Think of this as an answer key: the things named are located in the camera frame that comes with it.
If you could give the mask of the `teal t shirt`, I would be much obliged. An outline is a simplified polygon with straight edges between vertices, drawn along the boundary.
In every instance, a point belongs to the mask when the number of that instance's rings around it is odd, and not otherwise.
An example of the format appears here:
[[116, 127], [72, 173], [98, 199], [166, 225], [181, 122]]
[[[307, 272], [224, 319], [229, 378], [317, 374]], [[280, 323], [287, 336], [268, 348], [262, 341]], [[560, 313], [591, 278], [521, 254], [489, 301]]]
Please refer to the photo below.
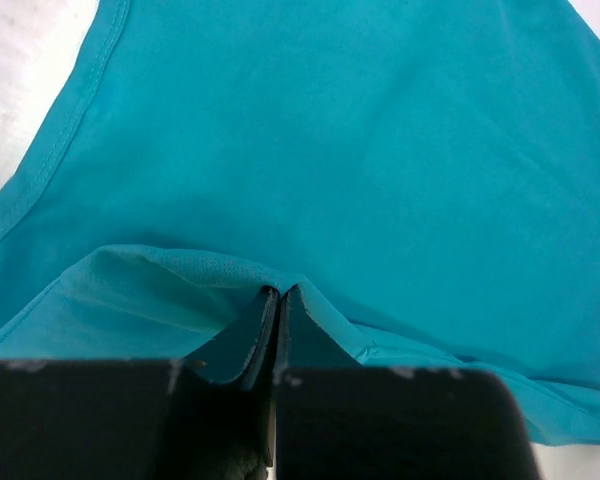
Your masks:
[[260, 288], [600, 444], [600, 41], [565, 1], [103, 1], [0, 191], [0, 358], [171, 357]]

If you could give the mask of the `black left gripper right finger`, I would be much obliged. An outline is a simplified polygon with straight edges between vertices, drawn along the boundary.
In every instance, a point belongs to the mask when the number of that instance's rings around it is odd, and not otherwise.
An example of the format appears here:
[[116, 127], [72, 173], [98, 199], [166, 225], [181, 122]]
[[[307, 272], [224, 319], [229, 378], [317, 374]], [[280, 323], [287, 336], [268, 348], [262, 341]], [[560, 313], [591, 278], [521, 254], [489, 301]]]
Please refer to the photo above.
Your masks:
[[282, 297], [277, 340], [278, 373], [289, 368], [335, 369], [360, 366], [310, 317], [297, 286]]

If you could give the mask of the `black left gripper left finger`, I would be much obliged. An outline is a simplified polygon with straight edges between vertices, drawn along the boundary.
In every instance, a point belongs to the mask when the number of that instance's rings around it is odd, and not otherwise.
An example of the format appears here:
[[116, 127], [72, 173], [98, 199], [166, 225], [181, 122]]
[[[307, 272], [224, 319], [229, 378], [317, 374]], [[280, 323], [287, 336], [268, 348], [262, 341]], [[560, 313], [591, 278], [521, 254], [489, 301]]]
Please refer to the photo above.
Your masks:
[[210, 385], [255, 390], [270, 381], [276, 359], [280, 294], [262, 288], [226, 328], [185, 357]]

